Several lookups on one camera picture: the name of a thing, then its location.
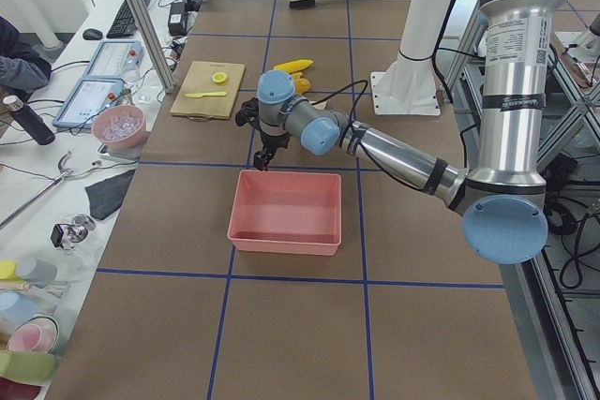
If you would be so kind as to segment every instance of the cutting board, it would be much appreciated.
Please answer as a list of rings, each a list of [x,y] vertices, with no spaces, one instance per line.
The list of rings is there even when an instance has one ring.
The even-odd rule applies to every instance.
[[[173,116],[206,117],[229,119],[233,104],[240,87],[245,66],[238,63],[215,63],[212,61],[194,61],[189,67],[179,94],[172,104]],[[225,72],[227,80],[215,83],[211,77],[215,72]],[[208,93],[226,91],[224,97],[188,98],[185,93]]]

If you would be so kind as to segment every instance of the black keyboard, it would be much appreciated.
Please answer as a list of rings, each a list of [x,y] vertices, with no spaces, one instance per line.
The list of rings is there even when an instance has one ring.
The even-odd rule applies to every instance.
[[[148,7],[150,0],[143,1]],[[129,5],[124,0],[114,17],[114,21],[112,21],[111,28],[109,29],[109,33],[106,34],[106,37],[132,37],[137,29],[138,27],[135,24]]]

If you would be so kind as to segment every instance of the black mouse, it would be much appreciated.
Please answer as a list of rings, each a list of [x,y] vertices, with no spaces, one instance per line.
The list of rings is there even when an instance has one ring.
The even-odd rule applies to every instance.
[[[100,32],[96,28],[88,28],[86,30],[83,30],[82,36],[83,39],[85,39],[86,41],[98,41],[99,39],[102,39],[104,37],[102,32]]]

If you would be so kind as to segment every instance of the green cup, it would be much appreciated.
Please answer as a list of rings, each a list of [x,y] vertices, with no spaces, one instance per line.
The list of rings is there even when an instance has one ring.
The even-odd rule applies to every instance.
[[[0,350],[0,377],[16,383],[42,385],[56,370],[54,355],[39,351]]]

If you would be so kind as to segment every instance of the white table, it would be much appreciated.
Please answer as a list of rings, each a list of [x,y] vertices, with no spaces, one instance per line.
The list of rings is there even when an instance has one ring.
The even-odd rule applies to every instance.
[[[117,9],[123,0],[101,0],[94,11],[68,43],[54,67],[79,60],[89,60],[100,41],[85,41],[83,30],[97,28],[104,33],[108,31]],[[159,7],[158,0],[151,0],[149,5],[150,17],[155,25],[158,39],[168,46],[171,42],[167,30],[169,9]],[[135,39],[142,40],[139,32]],[[149,55],[144,54],[141,62],[141,74],[152,67]],[[65,100],[77,80],[83,75],[85,65],[65,67],[52,74],[48,86],[35,92],[32,100],[56,99]],[[138,104],[146,114],[148,130],[151,130],[158,114],[162,96],[161,86],[156,71],[151,70],[145,77],[144,92],[150,94],[150,103]],[[52,102],[37,102],[32,108],[38,112],[58,112],[60,105]],[[51,126],[52,117],[43,116],[44,121]],[[24,131],[9,128],[0,139],[0,143],[24,141],[29,138]],[[92,162],[101,160],[102,167],[116,164],[117,161],[101,159],[98,154],[99,142],[84,131],[78,136],[72,136],[68,131],[59,133],[55,141],[47,146],[39,146],[34,141],[15,145],[0,146],[0,162],[7,165],[42,173],[48,177],[58,174],[57,162],[67,151],[72,152],[66,166],[73,168],[75,173],[82,173],[92,168]],[[89,289],[99,259],[113,229],[118,215],[113,214],[98,222],[97,228],[76,248],[75,254],[68,255],[60,249],[55,249],[50,241],[53,225],[65,222],[76,214],[89,214],[89,202],[84,187],[98,181],[113,177],[119,173],[135,168],[135,164],[118,166],[112,169],[98,170],[83,178],[70,178],[53,187],[42,198],[32,204],[27,210],[13,219],[5,228],[0,230],[0,259],[19,260],[24,257],[37,257],[56,264],[59,268],[58,279],[68,280],[69,288],[62,302],[54,311],[61,327],[61,334],[68,339],[75,320],[82,307],[83,300]],[[48,180],[14,170],[0,170],[0,186],[2,201],[0,202],[0,220],[10,215],[15,209],[34,196]],[[38,398],[43,398],[46,389]]]

